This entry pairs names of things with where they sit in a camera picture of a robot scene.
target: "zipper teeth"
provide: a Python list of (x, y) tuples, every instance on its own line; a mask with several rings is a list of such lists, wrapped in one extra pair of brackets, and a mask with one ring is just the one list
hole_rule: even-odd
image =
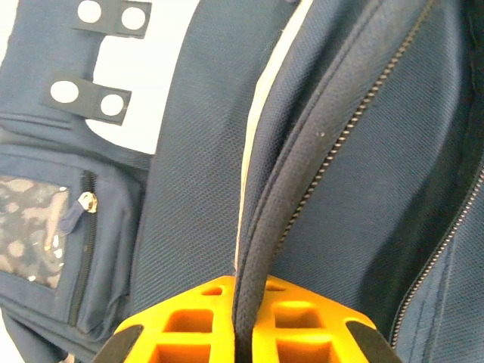
[[(84, 172), (82, 176), (82, 189), (83, 191), (89, 191), (91, 193), (95, 192), (96, 189), (96, 175), (91, 172)], [(76, 288), (73, 294), (73, 305), (70, 313), (69, 324), (71, 326), (76, 326), (79, 320), (79, 311), (82, 305), (82, 299), (84, 298), (84, 290), (88, 283), (89, 272), (91, 270), (92, 255), (94, 253), (95, 240), (96, 240), (96, 229), (98, 224), (98, 214), (97, 213), (87, 213), (88, 221), (88, 231), (87, 238), (85, 239), (83, 251), (82, 251), (82, 261), (79, 277), (77, 279)]]
[(466, 219), (467, 214), (469, 214), (469, 211), (474, 204), (474, 201), (476, 200), (477, 194), (479, 194), (479, 192), (482, 190), (482, 183), (484, 183), (484, 167), (481, 168), (479, 178), (477, 179), (473, 190), (470, 192), (470, 195), (468, 196), (467, 201), (464, 204), (464, 207), (462, 208), (462, 211), (459, 214), (457, 220), (452, 224), (450, 232), (446, 235), (437, 250), (433, 253), (432, 258), (427, 262), (427, 265), (425, 266), (423, 272), (420, 274), (419, 278), (412, 284), (410, 290), (408, 291), (407, 296), (405, 297), (404, 302), (400, 307), (398, 318), (396, 319), (395, 326), (393, 328), (391, 341), (392, 348), (396, 348), (396, 344), (399, 339), (400, 329), (402, 328), (403, 318), (408, 310), (408, 307), (410, 306), (411, 301), (415, 297), (415, 294), (417, 293), (420, 286), (422, 286), (422, 284), (424, 283), (433, 266), (439, 260), (440, 256), (443, 254), (443, 252), (451, 242), (452, 238), (454, 238), (460, 226)]
[(302, 197), (301, 201), (299, 202), (299, 204), (296, 208), (296, 211), (291, 216), (290, 221), (287, 223), (287, 226), (284, 229), (284, 233), (282, 234), (282, 237), (279, 240), (278, 250), (282, 247), (282, 244), (286, 240), (287, 235), (289, 234), (291, 228), (293, 227), (294, 223), (298, 219), (299, 214), (303, 210), (304, 206), (308, 203), (309, 198), (312, 196), (313, 192), (315, 191), (315, 188), (318, 186), (318, 184), (319, 184), (320, 180), (322, 179), (323, 174), (326, 172), (327, 168), (333, 162), (334, 157), (336, 156), (336, 154), (338, 153), (340, 148), (343, 146), (343, 144), (346, 142), (347, 138), (349, 137), (349, 134), (355, 128), (356, 124), (361, 119), (361, 116), (366, 111), (368, 105), (371, 103), (371, 101), (374, 99), (376, 94), (379, 92), (381, 86), (388, 79), (388, 76), (393, 71), (393, 68), (395, 68), (396, 64), (400, 61), (400, 58), (403, 56), (403, 54), (410, 47), (411, 43), (414, 41), (414, 38), (417, 35), (418, 30), (420, 29), (422, 23), (425, 21), (425, 19), (429, 15), (430, 11), (432, 10), (432, 6), (434, 4), (435, 4), (435, 0), (429, 0), (427, 2), (425, 7), (423, 8), (422, 12), (420, 13), (419, 17), (415, 21), (415, 24), (411, 28), (410, 32), (408, 32), (404, 41), (401, 43), (399, 49), (393, 55), (390, 62), (386, 65), (385, 69), (383, 70), (383, 72), (378, 77), (378, 80), (373, 84), (373, 87), (371, 87), (370, 91), (368, 91), (368, 93), (365, 95), (365, 97), (363, 98), (363, 101), (361, 101), (361, 103), (358, 105), (358, 108), (356, 109), (352, 118), (346, 124), (346, 127), (343, 130), (343, 132), (341, 132), (336, 144), (333, 145), (329, 154), (324, 159), (323, 163), (321, 164), (320, 169), (316, 173), (315, 177), (312, 179), (311, 184), (309, 185), (309, 187), (306, 190), (304, 196)]

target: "zipper pull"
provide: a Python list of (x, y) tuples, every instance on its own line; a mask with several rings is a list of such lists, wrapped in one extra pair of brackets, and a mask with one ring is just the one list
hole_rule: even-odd
[(67, 211), (59, 221), (59, 231), (70, 234), (74, 231), (77, 223), (84, 213), (96, 213), (98, 211), (98, 199), (90, 191), (82, 193), (79, 199)]

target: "front pocket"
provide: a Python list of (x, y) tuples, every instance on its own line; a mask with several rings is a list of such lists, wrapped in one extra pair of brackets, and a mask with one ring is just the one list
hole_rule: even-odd
[(0, 145), (0, 303), (104, 339), (124, 316), (140, 206), (112, 166)]

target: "yellow plastic piece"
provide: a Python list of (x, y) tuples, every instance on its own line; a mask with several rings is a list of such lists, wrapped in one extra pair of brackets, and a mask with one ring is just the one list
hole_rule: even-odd
[(144, 325), (125, 363), (234, 363), (234, 278), (222, 277), (125, 320)]
[[(235, 279), (195, 287), (124, 321), (144, 329), (125, 363), (234, 363)], [(346, 322), (374, 324), (337, 302), (270, 277), (253, 330), (253, 363), (366, 363)]]
[(366, 363), (348, 321), (375, 328), (355, 310), (270, 277), (253, 330), (253, 363)]

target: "white reflective dot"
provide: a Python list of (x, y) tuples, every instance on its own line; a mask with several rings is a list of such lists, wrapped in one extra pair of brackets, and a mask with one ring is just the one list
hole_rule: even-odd
[(79, 89), (75, 83), (70, 81), (59, 81), (52, 85), (51, 96), (57, 102), (70, 104), (79, 97)]
[(146, 15), (140, 8), (127, 8), (121, 17), (123, 25), (130, 30), (138, 30), (146, 21)]
[(101, 101), (101, 111), (108, 116), (118, 115), (123, 107), (124, 100), (119, 95), (108, 95)]
[(102, 14), (101, 6), (92, 0), (85, 0), (79, 4), (77, 15), (84, 23), (96, 23)]

